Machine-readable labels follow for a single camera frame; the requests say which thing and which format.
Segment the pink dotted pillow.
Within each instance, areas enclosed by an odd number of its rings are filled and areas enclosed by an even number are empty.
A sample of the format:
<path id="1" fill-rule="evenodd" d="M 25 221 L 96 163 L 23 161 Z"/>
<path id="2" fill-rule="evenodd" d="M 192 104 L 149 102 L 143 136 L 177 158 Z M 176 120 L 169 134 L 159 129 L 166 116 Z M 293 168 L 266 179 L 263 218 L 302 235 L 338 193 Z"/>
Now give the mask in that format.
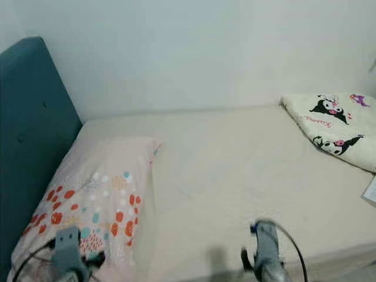
<path id="1" fill-rule="evenodd" d="M 75 140 L 49 182 L 17 241 L 11 282 L 51 282 L 48 243 L 57 231 L 77 226 L 79 252 L 105 252 L 99 282 L 135 282 L 137 231 L 145 223 L 153 159 L 160 147 L 152 137 Z"/>

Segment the white printed book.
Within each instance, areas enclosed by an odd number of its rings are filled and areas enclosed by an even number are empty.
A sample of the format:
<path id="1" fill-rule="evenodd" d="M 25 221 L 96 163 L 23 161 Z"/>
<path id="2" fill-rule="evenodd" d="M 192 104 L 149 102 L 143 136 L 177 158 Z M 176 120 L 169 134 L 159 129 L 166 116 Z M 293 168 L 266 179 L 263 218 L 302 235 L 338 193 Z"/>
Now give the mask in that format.
<path id="1" fill-rule="evenodd" d="M 361 198 L 368 202 L 368 204 L 376 207 L 376 174 L 364 190 Z"/>

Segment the cream cartoon print blanket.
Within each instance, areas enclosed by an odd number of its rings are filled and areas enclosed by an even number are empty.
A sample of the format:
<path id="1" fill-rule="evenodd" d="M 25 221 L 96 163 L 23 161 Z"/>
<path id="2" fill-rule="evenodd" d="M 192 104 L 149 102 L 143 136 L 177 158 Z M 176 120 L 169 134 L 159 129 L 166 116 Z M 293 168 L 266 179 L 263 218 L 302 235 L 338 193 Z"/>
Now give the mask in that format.
<path id="1" fill-rule="evenodd" d="M 376 97 L 290 94 L 281 102 L 320 150 L 376 173 Z"/>

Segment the teal upholstered bed frame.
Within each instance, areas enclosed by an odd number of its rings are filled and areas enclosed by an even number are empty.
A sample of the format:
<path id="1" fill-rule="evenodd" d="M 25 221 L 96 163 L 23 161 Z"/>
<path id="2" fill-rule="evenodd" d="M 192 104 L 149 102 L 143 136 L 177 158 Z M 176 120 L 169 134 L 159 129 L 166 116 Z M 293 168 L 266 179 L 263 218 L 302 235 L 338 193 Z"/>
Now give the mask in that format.
<path id="1" fill-rule="evenodd" d="M 43 38 L 0 54 L 0 266 L 11 282 L 11 254 L 82 122 Z"/>

